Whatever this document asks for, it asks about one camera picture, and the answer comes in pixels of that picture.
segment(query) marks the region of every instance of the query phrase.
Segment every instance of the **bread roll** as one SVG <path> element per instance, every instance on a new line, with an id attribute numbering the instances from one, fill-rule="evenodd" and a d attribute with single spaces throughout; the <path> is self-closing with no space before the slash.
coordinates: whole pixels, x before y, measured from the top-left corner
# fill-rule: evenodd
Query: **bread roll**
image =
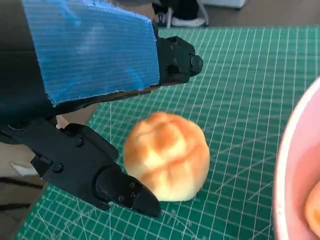
<path id="1" fill-rule="evenodd" d="M 306 199 L 304 216 L 310 229 L 320 239 L 320 182 L 315 185 Z"/>
<path id="2" fill-rule="evenodd" d="M 203 131 L 194 122 L 156 112 L 132 129 L 123 161 L 127 173 L 159 201 L 187 201 L 206 180 L 210 152 Z"/>

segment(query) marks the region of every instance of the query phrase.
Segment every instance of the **screw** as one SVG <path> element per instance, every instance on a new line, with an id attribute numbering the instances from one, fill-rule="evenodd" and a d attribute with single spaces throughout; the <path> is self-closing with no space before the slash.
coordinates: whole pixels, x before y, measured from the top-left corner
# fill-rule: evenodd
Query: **screw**
<path id="1" fill-rule="evenodd" d="M 194 57 L 191 57 L 191 66 L 194 67 L 194 64 L 195 64 L 195 59 Z"/>
<path id="2" fill-rule="evenodd" d="M 53 168 L 53 172 L 56 174 L 61 173 L 64 170 L 64 165 L 62 163 L 57 163 L 54 168 Z"/>
<path id="3" fill-rule="evenodd" d="M 83 144 L 84 144 L 84 140 L 82 137 L 79 137 L 79 139 L 75 141 L 75 146 L 78 148 L 81 147 Z"/>
<path id="4" fill-rule="evenodd" d="M 21 121 L 14 124 L 9 124 L 9 128 L 15 131 L 21 131 L 24 130 L 26 127 L 28 127 L 29 123 L 27 121 Z"/>

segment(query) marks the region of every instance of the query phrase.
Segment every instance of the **floor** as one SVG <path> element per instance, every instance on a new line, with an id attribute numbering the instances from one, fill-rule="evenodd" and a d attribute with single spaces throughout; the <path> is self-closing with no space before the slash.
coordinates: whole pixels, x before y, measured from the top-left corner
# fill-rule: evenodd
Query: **floor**
<path id="1" fill-rule="evenodd" d="M 320 24 L 319 0 L 247 0 L 241 9 L 206 6 L 212 27 L 234 26 L 296 26 Z M 84 123 L 96 106 L 67 114 L 69 122 Z M 38 177 L 24 178 L 26 181 L 43 184 Z M 0 183 L 0 204 L 34 203 L 41 190 Z M 13 236 L 28 209 L 0 213 L 0 239 Z"/>

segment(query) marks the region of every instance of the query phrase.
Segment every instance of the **green cutting mat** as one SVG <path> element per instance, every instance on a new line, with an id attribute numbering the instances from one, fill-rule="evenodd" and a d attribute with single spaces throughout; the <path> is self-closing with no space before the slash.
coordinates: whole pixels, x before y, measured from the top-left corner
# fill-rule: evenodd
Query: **green cutting mat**
<path id="1" fill-rule="evenodd" d="M 102 212 L 54 186 L 36 203 L 18 239 L 274 239 L 276 153 L 288 117 L 318 75 L 319 28 L 162 30 L 194 45 L 203 71 L 188 84 L 103 103 L 89 122 L 118 150 L 156 111 L 196 122 L 210 146 L 204 187 L 193 200 L 163 202 L 151 219 L 113 206 Z"/>

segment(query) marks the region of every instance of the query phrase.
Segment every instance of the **white shoe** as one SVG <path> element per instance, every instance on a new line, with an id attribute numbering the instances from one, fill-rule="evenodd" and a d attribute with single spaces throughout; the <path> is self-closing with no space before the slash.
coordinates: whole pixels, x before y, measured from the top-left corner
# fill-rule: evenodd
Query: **white shoe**
<path id="1" fill-rule="evenodd" d="M 191 28 L 204 26 L 205 23 L 206 21 L 200 17 L 193 20 L 182 20 L 182 19 L 173 17 L 171 22 L 171 24 L 175 27 L 191 27 Z"/>

